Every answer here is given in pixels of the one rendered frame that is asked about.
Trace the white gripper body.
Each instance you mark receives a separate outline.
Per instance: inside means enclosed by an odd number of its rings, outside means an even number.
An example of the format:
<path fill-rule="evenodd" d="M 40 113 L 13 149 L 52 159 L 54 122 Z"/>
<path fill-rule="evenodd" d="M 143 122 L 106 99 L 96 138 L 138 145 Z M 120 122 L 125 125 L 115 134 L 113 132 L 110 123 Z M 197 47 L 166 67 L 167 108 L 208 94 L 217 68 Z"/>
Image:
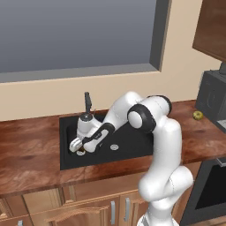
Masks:
<path fill-rule="evenodd" d="M 74 139 L 70 145 L 69 149 L 71 152 L 75 153 L 77 151 L 84 151 L 82 140 L 80 138 Z"/>

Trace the black sink faucet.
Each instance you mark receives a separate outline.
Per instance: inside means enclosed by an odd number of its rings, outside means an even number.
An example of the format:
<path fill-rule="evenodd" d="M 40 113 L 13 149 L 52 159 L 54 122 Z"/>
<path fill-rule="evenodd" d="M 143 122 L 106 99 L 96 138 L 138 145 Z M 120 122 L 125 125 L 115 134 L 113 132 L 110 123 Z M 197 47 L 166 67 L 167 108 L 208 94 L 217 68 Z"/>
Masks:
<path fill-rule="evenodd" d="M 89 92 L 85 92 L 85 107 L 86 107 L 86 113 L 87 114 L 95 114 L 95 110 L 91 110 L 92 108 L 92 101 L 91 101 L 91 97 L 90 97 L 90 93 Z"/>

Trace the black kitchen sink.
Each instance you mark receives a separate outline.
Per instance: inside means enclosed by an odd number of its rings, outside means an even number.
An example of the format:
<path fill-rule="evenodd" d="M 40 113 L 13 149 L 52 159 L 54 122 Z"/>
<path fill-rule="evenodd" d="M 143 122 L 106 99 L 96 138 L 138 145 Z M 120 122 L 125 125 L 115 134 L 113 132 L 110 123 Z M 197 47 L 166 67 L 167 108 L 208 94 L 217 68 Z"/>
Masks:
<path fill-rule="evenodd" d="M 93 154 L 78 156 L 69 150 L 71 141 L 77 135 L 78 116 L 61 117 L 60 131 L 60 170 L 75 169 L 105 162 L 115 162 L 153 154 L 153 134 L 143 133 L 130 126 L 129 123 L 114 132 Z M 117 144 L 119 149 L 110 149 Z"/>

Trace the grey stove top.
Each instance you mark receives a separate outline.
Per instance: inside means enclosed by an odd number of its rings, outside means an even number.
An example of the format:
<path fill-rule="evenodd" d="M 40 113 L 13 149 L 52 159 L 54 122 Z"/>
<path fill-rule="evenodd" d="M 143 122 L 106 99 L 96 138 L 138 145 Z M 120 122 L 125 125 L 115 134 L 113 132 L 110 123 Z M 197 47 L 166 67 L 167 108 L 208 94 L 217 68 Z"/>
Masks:
<path fill-rule="evenodd" d="M 225 120 L 219 120 L 216 122 L 217 126 L 226 133 L 226 119 Z"/>

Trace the wooden false drawer front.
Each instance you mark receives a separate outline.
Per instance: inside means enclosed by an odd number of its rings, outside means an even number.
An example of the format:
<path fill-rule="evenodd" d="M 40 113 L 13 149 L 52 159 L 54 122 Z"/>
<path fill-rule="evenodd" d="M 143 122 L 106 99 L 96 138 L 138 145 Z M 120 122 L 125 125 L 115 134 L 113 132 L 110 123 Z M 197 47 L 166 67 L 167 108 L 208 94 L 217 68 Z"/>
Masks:
<path fill-rule="evenodd" d="M 24 194 L 23 198 L 31 214 L 59 208 L 64 204 L 64 197 L 57 188 Z"/>

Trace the wooden cupboard door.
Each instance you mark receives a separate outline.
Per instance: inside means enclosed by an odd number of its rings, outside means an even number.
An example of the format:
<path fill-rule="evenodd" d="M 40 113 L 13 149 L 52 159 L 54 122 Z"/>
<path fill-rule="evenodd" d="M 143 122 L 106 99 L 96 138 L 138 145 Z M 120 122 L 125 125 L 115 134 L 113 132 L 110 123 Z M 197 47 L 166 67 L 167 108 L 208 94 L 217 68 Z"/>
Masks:
<path fill-rule="evenodd" d="M 125 216 L 125 198 L 130 198 L 130 216 L 127 222 L 124 221 Z M 146 213 L 148 203 L 144 201 L 137 190 L 124 192 L 119 197 L 119 219 L 118 226 L 137 226 L 140 217 Z"/>
<path fill-rule="evenodd" d="M 23 220 L 23 226 L 33 226 L 28 215 L 2 220 L 0 221 L 0 226 L 18 226 L 19 220 Z"/>
<path fill-rule="evenodd" d="M 116 203 L 116 221 L 111 225 L 110 202 Z M 117 226 L 119 198 L 110 197 L 32 214 L 34 226 Z"/>

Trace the grey framed window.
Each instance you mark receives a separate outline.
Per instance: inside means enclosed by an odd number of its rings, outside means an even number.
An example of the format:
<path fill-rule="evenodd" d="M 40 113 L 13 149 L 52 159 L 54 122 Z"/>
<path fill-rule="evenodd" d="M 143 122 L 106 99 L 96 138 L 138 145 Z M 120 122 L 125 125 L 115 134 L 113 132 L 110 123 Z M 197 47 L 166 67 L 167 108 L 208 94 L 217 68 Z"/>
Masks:
<path fill-rule="evenodd" d="M 172 0 L 0 0 L 0 83 L 157 72 Z"/>

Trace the black oven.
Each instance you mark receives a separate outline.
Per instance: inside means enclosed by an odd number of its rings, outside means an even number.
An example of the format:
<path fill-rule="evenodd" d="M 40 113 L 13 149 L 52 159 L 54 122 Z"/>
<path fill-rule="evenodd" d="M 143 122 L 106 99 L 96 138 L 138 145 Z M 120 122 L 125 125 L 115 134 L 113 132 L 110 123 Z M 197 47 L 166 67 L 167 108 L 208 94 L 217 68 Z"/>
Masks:
<path fill-rule="evenodd" d="M 188 199 L 180 226 L 226 215 L 226 157 L 204 161 Z"/>

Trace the dark grey countertop appliance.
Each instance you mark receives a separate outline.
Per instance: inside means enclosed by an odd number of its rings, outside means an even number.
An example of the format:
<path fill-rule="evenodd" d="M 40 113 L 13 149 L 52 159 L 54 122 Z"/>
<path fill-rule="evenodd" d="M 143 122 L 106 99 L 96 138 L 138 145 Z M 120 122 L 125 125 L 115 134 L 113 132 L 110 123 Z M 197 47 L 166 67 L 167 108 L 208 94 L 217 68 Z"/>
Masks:
<path fill-rule="evenodd" d="M 226 120 L 226 63 L 203 72 L 196 109 L 214 122 Z"/>

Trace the brown wall cupboard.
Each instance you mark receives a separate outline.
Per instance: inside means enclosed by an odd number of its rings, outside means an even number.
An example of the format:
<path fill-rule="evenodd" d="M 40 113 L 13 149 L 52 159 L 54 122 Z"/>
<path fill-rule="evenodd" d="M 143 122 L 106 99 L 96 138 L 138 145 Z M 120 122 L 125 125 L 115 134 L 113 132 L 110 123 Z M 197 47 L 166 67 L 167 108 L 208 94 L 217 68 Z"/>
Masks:
<path fill-rule="evenodd" d="M 203 0 L 192 47 L 226 63 L 226 0 Z"/>

